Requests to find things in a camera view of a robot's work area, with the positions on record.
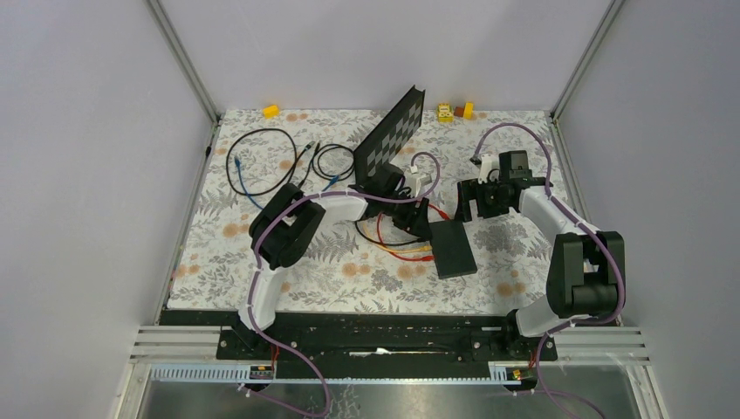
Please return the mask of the black network switch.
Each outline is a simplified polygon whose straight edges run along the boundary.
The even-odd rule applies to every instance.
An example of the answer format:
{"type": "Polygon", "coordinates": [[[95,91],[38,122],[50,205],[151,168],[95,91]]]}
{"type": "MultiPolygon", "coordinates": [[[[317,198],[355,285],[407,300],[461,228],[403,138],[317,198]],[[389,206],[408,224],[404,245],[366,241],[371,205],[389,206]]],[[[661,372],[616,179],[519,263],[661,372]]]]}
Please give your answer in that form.
{"type": "Polygon", "coordinates": [[[431,223],[430,244],[439,279],[477,273],[477,264],[464,224],[457,220],[431,223]]]}

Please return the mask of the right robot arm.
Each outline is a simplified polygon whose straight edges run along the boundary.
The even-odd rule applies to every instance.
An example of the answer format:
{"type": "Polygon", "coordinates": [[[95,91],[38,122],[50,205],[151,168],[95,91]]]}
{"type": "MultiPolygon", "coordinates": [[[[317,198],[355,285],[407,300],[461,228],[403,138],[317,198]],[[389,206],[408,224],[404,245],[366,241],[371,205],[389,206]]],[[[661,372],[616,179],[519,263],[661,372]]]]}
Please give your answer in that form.
{"type": "Polygon", "coordinates": [[[625,303],[625,244],[616,231],[599,230],[552,193],[551,177],[537,177],[524,150],[473,155],[476,179],[457,184],[455,218],[469,222],[511,210],[533,222],[552,246],[545,295],[505,318],[500,346],[521,360],[535,338],[565,327],[614,321],[625,303]]]}

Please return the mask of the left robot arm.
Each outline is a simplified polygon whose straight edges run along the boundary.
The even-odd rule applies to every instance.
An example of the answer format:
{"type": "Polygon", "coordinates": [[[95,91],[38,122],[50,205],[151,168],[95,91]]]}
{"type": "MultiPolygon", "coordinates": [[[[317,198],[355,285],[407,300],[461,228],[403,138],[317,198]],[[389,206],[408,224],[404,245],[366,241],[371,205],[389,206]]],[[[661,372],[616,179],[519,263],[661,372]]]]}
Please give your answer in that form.
{"type": "Polygon", "coordinates": [[[245,328],[237,337],[237,347],[251,359],[268,353],[274,340],[266,329],[276,319],[283,276],[305,255],[322,225],[387,214],[395,216],[409,234],[428,241],[428,195],[438,182],[435,179],[418,196],[400,193],[394,187],[373,195],[356,185],[307,195],[293,183],[283,185],[250,226],[256,268],[247,297],[238,309],[245,328]]]}

